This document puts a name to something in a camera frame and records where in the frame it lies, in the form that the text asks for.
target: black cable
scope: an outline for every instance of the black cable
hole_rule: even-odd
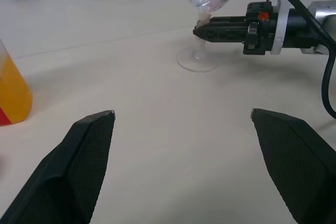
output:
[[[326,32],[323,26],[315,19],[300,0],[288,1],[300,12],[308,26],[320,37],[322,44],[329,50],[329,59],[322,79],[321,94],[324,108],[334,119],[336,119],[336,111],[332,108],[329,100],[329,83],[336,58],[336,41]]]

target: red label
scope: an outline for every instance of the red label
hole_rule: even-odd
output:
[[[0,108],[0,125],[12,124],[8,117],[5,115],[5,112]]]

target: orange component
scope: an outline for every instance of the orange component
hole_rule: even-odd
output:
[[[28,85],[0,41],[0,125],[26,119],[32,101]]]
[[[269,20],[269,13],[268,12],[259,12],[258,20],[261,20],[261,21]]]

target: glass base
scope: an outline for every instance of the glass base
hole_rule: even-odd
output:
[[[210,72],[218,66],[213,55],[191,48],[186,48],[177,55],[177,63],[192,72]]]

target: glass stem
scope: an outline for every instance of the glass stem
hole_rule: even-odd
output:
[[[193,57],[196,59],[205,58],[205,40],[195,36],[193,43]]]

